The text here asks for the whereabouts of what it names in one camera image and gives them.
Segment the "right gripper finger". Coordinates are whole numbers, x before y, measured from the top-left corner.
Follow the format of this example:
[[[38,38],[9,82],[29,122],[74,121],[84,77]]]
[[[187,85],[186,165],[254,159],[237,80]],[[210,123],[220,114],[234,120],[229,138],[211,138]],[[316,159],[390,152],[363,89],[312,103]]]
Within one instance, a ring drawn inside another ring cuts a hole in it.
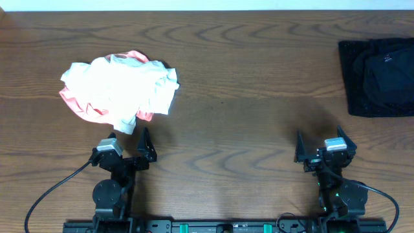
[[[295,150],[295,158],[296,159],[304,159],[307,155],[305,145],[303,143],[303,139],[301,136],[300,131],[297,132],[297,143],[296,143],[296,150]]]
[[[344,142],[347,145],[347,149],[355,150],[356,144],[345,134],[341,126],[337,127],[337,136],[343,138]]]

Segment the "white t-shirt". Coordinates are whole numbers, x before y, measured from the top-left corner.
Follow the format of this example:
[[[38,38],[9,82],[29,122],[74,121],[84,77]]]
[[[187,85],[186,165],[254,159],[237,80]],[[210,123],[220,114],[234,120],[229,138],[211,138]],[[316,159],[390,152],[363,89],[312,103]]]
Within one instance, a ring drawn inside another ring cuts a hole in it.
[[[128,135],[138,118],[149,121],[155,113],[168,114],[179,88],[176,70],[161,61],[144,63],[114,54],[91,63],[73,63],[61,80],[75,94],[91,100],[94,107],[110,110],[110,125]]]

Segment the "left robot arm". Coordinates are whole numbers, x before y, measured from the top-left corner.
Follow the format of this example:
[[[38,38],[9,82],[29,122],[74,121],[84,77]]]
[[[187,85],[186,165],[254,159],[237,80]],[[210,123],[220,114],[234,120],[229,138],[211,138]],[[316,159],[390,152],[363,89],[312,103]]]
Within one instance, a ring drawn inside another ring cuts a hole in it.
[[[93,233],[145,231],[141,220],[131,216],[131,207],[136,173],[149,169],[149,164],[157,160],[148,128],[142,130],[136,150],[137,157],[124,158],[114,133],[93,148],[91,165],[111,173],[109,179],[100,181],[93,190]]]

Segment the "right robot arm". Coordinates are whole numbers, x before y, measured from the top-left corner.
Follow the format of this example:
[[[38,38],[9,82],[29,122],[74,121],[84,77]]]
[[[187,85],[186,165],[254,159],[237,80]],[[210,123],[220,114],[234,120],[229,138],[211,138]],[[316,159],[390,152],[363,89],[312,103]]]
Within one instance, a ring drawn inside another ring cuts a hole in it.
[[[294,162],[318,180],[320,207],[325,215],[316,220],[313,230],[321,232],[357,232],[358,218],[365,214],[368,189],[358,181],[343,177],[342,170],[353,160],[356,144],[337,127],[337,137],[326,139],[324,147],[307,153],[301,133],[297,134]]]

